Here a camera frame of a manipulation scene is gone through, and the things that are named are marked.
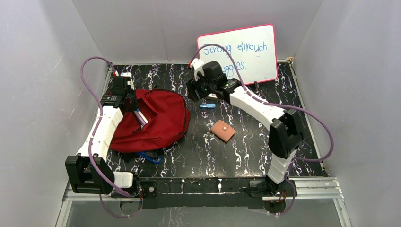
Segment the blue white marker pen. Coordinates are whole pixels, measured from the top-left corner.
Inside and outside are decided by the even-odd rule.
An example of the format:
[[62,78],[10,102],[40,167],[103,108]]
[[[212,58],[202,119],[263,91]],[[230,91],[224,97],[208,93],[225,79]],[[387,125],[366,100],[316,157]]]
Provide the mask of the blue white marker pen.
[[140,111],[140,109],[137,109],[134,113],[135,113],[137,119],[140,121],[142,126],[145,126],[146,124],[148,124],[148,120],[143,115],[143,113]]

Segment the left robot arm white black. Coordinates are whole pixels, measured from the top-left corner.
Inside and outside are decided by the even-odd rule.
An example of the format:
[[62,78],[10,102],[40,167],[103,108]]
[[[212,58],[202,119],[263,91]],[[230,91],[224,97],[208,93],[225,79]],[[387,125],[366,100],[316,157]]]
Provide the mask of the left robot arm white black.
[[106,163],[112,139],[124,117],[133,120],[138,106],[135,86],[130,73],[112,78],[111,86],[98,108],[96,121],[76,155],[67,156],[65,166],[75,193],[110,194],[116,190],[124,197],[135,197],[141,191],[140,182],[128,172],[114,172]]

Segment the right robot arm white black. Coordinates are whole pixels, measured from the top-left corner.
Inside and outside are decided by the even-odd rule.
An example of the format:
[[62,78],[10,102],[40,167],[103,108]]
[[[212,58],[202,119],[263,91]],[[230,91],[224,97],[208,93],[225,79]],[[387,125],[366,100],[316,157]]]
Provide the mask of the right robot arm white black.
[[272,152],[267,172],[267,192],[273,196],[285,190],[284,180],[296,150],[304,140],[299,115],[295,109],[285,109],[267,103],[241,81],[228,79],[216,61],[204,63],[194,59],[189,64],[194,76],[187,84],[189,98],[197,102],[210,94],[251,115],[269,130],[268,146]]

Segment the red student backpack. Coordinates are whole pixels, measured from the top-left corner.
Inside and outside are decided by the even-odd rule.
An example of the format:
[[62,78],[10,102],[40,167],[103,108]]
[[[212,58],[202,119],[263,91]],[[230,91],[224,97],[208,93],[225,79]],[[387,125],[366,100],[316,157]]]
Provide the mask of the red student backpack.
[[148,123],[141,126],[133,113],[125,113],[110,149],[121,153],[153,151],[166,148],[185,135],[191,113],[182,95],[164,89],[137,89],[136,95]]

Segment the light blue correction tape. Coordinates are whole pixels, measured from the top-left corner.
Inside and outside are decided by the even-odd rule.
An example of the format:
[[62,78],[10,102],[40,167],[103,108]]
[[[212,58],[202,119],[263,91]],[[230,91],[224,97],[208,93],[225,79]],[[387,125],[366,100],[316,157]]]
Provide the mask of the light blue correction tape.
[[202,104],[199,106],[201,109],[214,109],[216,108],[216,104],[214,103],[209,103],[209,104]]

